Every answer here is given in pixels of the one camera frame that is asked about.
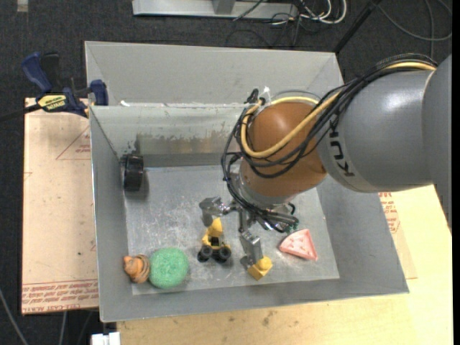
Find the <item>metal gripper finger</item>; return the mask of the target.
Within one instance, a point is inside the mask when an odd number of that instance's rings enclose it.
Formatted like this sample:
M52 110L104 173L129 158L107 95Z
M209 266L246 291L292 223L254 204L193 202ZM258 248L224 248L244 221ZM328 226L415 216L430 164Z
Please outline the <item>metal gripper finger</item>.
M250 231L243 231L239 239L244 250L241 263L249 269L262 258L261 241L258 236L253 235Z
M215 218L226 213L226 206L218 196L203 199L199 203L199 208L204 226L210 226Z

